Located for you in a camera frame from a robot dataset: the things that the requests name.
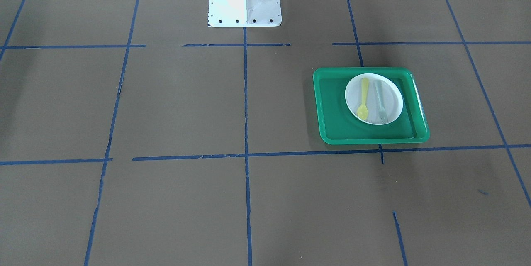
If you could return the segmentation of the green plastic tray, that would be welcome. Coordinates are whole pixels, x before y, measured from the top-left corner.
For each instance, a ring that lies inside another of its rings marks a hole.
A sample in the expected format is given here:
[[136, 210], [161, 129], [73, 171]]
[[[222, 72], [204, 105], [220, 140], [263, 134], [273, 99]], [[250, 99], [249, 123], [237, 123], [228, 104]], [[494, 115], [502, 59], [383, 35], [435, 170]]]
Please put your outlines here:
[[[390, 79], [400, 90], [404, 106], [399, 118], [388, 125], [369, 125], [355, 118], [347, 108], [347, 83], [363, 73]], [[320, 136], [330, 145], [410, 144], [429, 139], [430, 128], [413, 74], [396, 67], [319, 68], [313, 74]]]

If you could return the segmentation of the white round plate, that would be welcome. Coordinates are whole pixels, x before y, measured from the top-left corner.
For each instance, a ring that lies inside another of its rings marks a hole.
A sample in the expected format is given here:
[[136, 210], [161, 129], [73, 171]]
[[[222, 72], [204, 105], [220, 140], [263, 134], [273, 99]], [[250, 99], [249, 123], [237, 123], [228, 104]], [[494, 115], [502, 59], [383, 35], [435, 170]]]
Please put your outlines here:
[[[360, 118], [358, 118], [357, 116], [357, 108], [360, 105], [360, 81], [364, 77], [367, 77], [369, 79], [369, 89], [366, 103], [368, 107], [368, 118], [363, 121], [360, 120]], [[388, 123], [386, 124], [381, 123], [381, 120], [378, 115], [379, 103], [374, 88], [375, 80], [382, 80], [384, 82], [384, 102], [388, 118]], [[404, 106], [404, 100], [400, 90], [398, 90], [397, 85], [390, 81], [390, 79], [387, 79], [386, 77], [375, 73], [363, 73], [353, 77], [346, 85], [344, 98], [347, 108], [349, 109], [351, 114], [361, 122], [364, 122], [369, 125], [383, 126], [391, 124], [399, 118]]]

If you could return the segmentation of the yellow plastic spoon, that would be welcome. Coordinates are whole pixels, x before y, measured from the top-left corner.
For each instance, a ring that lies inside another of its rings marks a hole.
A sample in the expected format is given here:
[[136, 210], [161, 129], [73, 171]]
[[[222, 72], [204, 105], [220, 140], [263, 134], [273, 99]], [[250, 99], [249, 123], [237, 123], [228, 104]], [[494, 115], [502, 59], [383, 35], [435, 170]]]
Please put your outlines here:
[[361, 84], [361, 93], [360, 93], [360, 105], [357, 108], [357, 116], [360, 118], [360, 120], [366, 120], [368, 118], [368, 107], [366, 105], [367, 103], [367, 97], [368, 97], [368, 89], [369, 89], [369, 79], [367, 77], [364, 77], [360, 81]]

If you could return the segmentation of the pale green plastic fork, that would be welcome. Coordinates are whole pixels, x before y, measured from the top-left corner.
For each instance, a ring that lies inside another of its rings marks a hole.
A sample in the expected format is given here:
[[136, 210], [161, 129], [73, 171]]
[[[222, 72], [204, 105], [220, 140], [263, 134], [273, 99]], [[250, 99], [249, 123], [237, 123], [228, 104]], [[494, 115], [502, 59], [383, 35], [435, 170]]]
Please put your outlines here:
[[385, 102], [384, 102], [383, 83], [384, 82], [382, 80], [375, 80], [374, 88], [375, 88], [375, 92], [377, 94], [377, 100], [378, 100], [378, 116], [381, 120], [381, 123], [386, 124], [388, 123], [388, 118], [387, 118], [387, 111], [385, 109]]

